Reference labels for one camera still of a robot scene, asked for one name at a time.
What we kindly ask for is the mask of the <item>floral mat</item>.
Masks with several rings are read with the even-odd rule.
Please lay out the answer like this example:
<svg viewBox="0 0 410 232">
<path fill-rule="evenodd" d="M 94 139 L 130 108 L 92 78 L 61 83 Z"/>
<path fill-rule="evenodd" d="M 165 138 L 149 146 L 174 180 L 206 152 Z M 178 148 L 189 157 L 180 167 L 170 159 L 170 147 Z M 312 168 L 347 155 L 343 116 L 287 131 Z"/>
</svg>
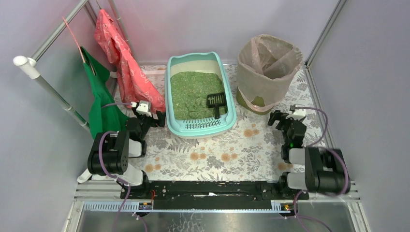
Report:
<svg viewBox="0 0 410 232">
<path fill-rule="evenodd" d="M 237 120 L 227 132 L 203 139 L 182 139 L 167 127 L 151 128 L 146 135 L 147 153 L 130 159 L 130 164 L 147 173 L 150 180 L 174 181 L 260 181 L 277 180 L 284 171 L 303 172 L 301 165 L 281 159 L 283 137 L 275 126 L 268 126 L 269 114 L 257 115 L 236 102 L 236 65 L 224 65 L 235 101 Z M 289 90 L 272 111 L 287 112 L 291 105 L 313 107 L 303 68 Z M 322 135 L 318 113 L 307 110 L 304 144 Z"/>
</svg>

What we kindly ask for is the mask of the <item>black litter scoop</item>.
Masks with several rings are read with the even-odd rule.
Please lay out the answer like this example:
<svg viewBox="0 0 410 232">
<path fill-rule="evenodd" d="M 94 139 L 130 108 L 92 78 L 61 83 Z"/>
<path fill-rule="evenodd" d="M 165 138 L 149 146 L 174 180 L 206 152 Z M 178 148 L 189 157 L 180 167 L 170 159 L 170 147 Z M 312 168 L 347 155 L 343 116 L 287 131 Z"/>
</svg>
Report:
<svg viewBox="0 0 410 232">
<path fill-rule="evenodd" d="M 224 92 L 207 95 L 206 106 L 207 108 L 214 109 L 215 119 L 220 118 L 220 107 L 224 107 L 226 106 L 226 104 L 227 104 L 227 101 L 226 101 L 226 96 Z"/>
</svg>

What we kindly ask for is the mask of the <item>pink hanger rod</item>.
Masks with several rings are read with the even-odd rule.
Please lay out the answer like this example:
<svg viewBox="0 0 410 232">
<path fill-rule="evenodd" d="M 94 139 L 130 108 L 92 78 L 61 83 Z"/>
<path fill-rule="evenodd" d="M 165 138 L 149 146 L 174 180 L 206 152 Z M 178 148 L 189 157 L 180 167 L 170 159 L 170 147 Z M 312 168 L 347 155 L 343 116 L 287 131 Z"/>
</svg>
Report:
<svg viewBox="0 0 410 232">
<path fill-rule="evenodd" d="M 79 50 L 79 53 L 80 53 L 80 56 L 81 56 L 81 59 L 82 59 L 83 63 L 86 63 L 84 54 L 83 54 L 83 52 L 82 52 L 82 50 L 81 50 L 81 46 L 79 45 L 79 43 L 78 43 L 78 41 L 77 41 L 77 39 L 76 39 L 75 34 L 74 34 L 73 31 L 71 30 L 71 28 L 70 28 L 70 26 L 69 26 L 69 23 L 67 22 L 66 18 L 65 18 L 65 17 L 62 17 L 62 19 L 63 19 L 63 22 L 64 22 L 66 28 L 69 30 L 69 32 L 70 32 L 72 38 L 74 39 L 74 42 L 75 42 L 75 44 L 76 44 L 76 46 L 77 46 L 77 48 L 78 48 L 78 50 Z M 96 74 L 96 73 L 95 73 L 95 70 L 94 70 L 94 68 L 93 68 L 92 66 L 91 66 L 91 70 L 92 70 L 93 74 Z"/>
</svg>

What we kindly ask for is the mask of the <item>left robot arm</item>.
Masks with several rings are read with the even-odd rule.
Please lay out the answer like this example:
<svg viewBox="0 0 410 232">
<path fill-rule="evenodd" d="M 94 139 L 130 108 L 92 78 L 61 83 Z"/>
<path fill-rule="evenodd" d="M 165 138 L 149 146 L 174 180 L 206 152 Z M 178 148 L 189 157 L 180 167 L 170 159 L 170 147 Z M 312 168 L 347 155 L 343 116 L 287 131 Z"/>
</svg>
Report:
<svg viewBox="0 0 410 232">
<path fill-rule="evenodd" d="M 166 113 L 157 111 L 154 116 L 139 114 L 125 121 L 125 130 L 100 132 L 92 145 L 85 180 L 92 176 L 107 176 L 126 186 L 140 186 L 146 174 L 130 164 L 129 159 L 146 155 L 145 136 L 150 128 L 164 127 Z"/>
</svg>

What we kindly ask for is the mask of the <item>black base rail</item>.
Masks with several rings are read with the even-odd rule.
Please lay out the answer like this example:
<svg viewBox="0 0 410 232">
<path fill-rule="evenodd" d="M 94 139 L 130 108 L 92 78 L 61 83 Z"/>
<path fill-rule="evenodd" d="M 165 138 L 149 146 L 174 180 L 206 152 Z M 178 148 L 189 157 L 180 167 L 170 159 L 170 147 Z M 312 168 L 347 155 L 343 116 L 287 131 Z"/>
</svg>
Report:
<svg viewBox="0 0 410 232">
<path fill-rule="evenodd" d="M 148 181 L 121 189 L 121 199 L 147 200 L 155 210 L 271 210 L 293 202 L 298 190 L 284 181 Z"/>
</svg>

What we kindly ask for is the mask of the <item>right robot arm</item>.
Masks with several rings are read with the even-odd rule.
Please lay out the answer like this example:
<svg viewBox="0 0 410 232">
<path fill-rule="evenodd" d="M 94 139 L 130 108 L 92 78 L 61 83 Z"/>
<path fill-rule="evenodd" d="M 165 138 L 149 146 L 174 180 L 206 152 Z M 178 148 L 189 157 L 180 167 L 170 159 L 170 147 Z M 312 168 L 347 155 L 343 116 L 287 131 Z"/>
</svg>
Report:
<svg viewBox="0 0 410 232">
<path fill-rule="evenodd" d="M 291 114 L 280 110 L 271 112 L 268 125 L 277 122 L 284 143 L 281 158 L 287 164 L 304 166 L 302 173 L 285 172 L 280 183 L 294 190 L 306 190 L 325 195 L 342 195 L 350 191 L 351 183 L 341 150 L 303 144 L 307 130 L 303 123 L 306 114 L 294 110 Z"/>
</svg>

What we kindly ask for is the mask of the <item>white capped metal pole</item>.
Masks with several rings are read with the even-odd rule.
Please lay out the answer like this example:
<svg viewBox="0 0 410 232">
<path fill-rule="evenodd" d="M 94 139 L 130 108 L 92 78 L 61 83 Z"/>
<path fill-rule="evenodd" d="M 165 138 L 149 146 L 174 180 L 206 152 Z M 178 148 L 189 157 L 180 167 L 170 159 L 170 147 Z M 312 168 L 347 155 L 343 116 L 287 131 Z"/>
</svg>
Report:
<svg viewBox="0 0 410 232">
<path fill-rule="evenodd" d="M 35 65 L 37 64 L 35 60 L 25 56 L 16 56 L 13 58 L 13 64 L 19 67 L 30 79 L 34 80 L 50 96 L 52 96 L 81 127 L 90 132 L 89 123 L 41 76 L 39 71 L 35 68 Z"/>
</svg>

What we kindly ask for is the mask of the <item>pink patterned cloth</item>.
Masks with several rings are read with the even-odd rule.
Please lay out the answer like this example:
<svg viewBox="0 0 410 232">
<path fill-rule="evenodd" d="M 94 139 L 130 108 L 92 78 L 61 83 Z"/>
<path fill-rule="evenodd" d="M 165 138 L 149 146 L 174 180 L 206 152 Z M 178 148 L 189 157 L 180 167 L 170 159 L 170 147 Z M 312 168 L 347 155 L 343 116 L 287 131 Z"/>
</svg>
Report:
<svg viewBox="0 0 410 232">
<path fill-rule="evenodd" d="M 117 68 L 121 101 L 147 101 L 151 103 L 151 112 L 165 112 L 164 96 L 144 74 L 132 56 L 129 45 L 104 9 L 98 12 L 94 38 L 106 54 L 109 63 Z"/>
</svg>

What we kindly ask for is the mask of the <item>bin with plastic liner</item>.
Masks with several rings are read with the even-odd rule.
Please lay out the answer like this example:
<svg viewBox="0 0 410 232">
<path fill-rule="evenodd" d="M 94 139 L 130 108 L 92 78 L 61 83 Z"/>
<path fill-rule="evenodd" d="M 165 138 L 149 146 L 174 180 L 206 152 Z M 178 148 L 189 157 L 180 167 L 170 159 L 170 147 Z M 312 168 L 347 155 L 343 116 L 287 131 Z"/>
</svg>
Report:
<svg viewBox="0 0 410 232">
<path fill-rule="evenodd" d="M 236 99 L 240 105 L 265 115 L 286 96 L 304 63 L 301 50 L 285 40 L 261 34 L 239 52 Z"/>
</svg>

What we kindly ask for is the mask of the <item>teal litter box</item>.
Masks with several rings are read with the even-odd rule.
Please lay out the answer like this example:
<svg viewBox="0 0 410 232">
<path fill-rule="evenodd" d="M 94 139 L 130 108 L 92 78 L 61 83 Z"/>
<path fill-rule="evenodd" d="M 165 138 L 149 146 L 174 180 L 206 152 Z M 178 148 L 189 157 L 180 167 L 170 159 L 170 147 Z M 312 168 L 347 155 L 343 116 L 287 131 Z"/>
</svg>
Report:
<svg viewBox="0 0 410 232">
<path fill-rule="evenodd" d="M 170 57 L 164 81 L 167 127 L 174 135 L 212 137 L 235 124 L 229 78 L 217 53 Z"/>
</svg>

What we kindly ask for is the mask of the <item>green cat litter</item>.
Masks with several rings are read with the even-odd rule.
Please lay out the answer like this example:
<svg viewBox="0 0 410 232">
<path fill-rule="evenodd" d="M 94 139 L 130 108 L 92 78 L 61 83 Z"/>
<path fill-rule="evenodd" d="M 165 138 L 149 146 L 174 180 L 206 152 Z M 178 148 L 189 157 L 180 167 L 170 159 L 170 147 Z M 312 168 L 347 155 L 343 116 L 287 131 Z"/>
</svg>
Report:
<svg viewBox="0 0 410 232">
<path fill-rule="evenodd" d="M 174 116 L 177 120 L 214 117 L 207 108 L 209 94 L 224 92 L 223 82 L 215 73 L 179 72 L 170 78 Z"/>
</svg>

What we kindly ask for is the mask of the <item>green cloth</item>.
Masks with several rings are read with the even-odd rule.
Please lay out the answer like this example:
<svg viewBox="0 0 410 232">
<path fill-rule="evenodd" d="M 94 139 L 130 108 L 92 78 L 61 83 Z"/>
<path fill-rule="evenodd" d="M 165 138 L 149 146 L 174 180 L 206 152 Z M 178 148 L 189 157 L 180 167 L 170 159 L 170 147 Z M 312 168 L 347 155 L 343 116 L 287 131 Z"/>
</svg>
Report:
<svg viewBox="0 0 410 232">
<path fill-rule="evenodd" d="M 94 102 L 89 111 L 89 130 L 92 138 L 98 133 L 106 131 L 124 131 L 125 122 L 129 119 L 121 112 L 118 106 L 113 104 L 114 98 L 106 87 L 109 80 L 109 70 L 100 64 L 85 48 L 81 47 L 85 60 L 83 63 Z"/>
</svg>

